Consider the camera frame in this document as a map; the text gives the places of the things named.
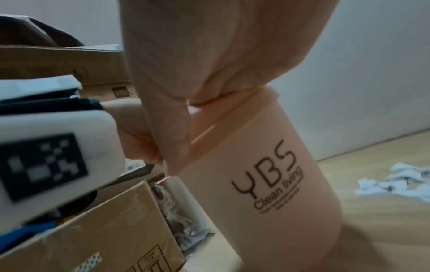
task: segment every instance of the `brown cardboard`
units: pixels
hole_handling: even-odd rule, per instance
[[[122,98],[138,98],[130,82],[84,86],[79,91],[82,98],[96,98],[98,101],[110,101]]]
[[[0,79],[74,75],[82,85],[127,82],[123,51],[118,46],[0,46]]]
[[[148,184],[141,182],[0,256],[0,271],[84,272],[91,265],[91,272],[175,272],[184,263]]]

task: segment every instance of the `finger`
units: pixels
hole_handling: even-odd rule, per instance
[[[145,92],[141,100],[166,172],[178,174],[185,167],[190,150],[190,115],[186,99],[157,91]]]

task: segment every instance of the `pink plastic container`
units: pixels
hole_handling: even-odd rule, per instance
[[[270,88],[192,113],[179,177],[243,260],[259,272],[300,271],[335,244],[338,199]]]

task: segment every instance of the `barcode sticker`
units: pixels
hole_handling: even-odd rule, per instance
[[[124,173],[122,173],[122,176],[130,172],[133,172],[139,168],[142,168],[144,166],[145,166],[145,163],[143,162],[143,160],[129,160],[125,164],[125,170],[124,170]]]

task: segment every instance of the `open cardboard box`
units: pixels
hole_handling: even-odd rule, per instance
[[[101,204],[1,255],[0,271],[178,271],[185,257],[146,181],[103,190]]]

